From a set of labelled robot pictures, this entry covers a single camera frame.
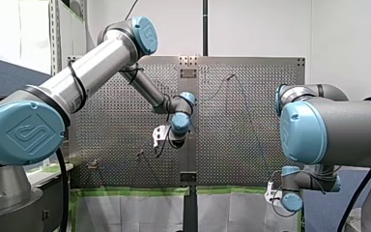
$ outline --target robotic arm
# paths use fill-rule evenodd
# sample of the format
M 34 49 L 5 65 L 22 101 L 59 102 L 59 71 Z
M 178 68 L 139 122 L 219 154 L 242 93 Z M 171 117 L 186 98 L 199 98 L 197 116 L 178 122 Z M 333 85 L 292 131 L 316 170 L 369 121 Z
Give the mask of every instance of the robotic arm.
M 281 204 L 286 210 L 301 209 L 300 189 L 339 191 L 335 165 L 371 167 L 371 98 L 348 101 L 331 85 L 282 85 L 275 94 L 275 109 L 285 157 L 315 164 L 312 171 L 282 168 Z M 371 212 L 365 217 L 371 222 Z
M 144 16 L 109 25 L 100 44 L 40 86 L 26 86 L 0 101 L 0 164 L 25 165 L 51 156 L 61 145 L 70 117 L 120 72 L 153 107 L 173 113 L 170 139 L 181 146 L 195 98 L 164 97 L 137 61 L 157 50 L 157 33 Z

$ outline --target perforated metal board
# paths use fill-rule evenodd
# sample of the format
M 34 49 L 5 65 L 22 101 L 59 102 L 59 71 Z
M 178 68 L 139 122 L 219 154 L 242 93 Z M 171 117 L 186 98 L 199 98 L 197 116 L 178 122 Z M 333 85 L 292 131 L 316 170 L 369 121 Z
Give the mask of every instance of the perforated metal board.
M 148 57 L 140 65 L 165 94 L 177 94 L 176 58 Z M 80 163 L 71 175 L 75 188 L 98 186 L 178 186 L 178 151 L 165 146 L 155 158 L 153 129 L 165 123 L 119 74 L 112 77 L 75 116 L 71 155 Z M 137 156 L 141 150 L 144 155 Z M 98 161 L 97 168 L 88 167 Z
M 197 132 L 190 135 L 197 148 L 192 147 L 195 142 L 178 151 L 166 146 L 156 159 L 151 134 L 165 116 L 152 113 L 117 74 L 75 116 L 71 156 L 78 156 L 80 163 L 71 175 L 74 188 L 178 186 L 185 170 L 197 171 L 198 185 L 264 185 L 270 172 L 287 164 L 280 149 L 274 91 L 280 83 L 303 84 L 301 58 L 198 57 L 198 65 L 192 64 L 196 79 L 181 78 L 184 60 L 180 63 L 180 57 L 140 62 L 161 92 L 197 95 Z M 235 76 L 224 80 L 231 74 Z M 145 154 L 138 158 L 141 149 Z M 88 168 L 94 160 L 98 168 Z
M 288 162 L 275 89 L 303 84 L 304 59 L 203 57 L 199 71 L 198 185 L 265 185 Z

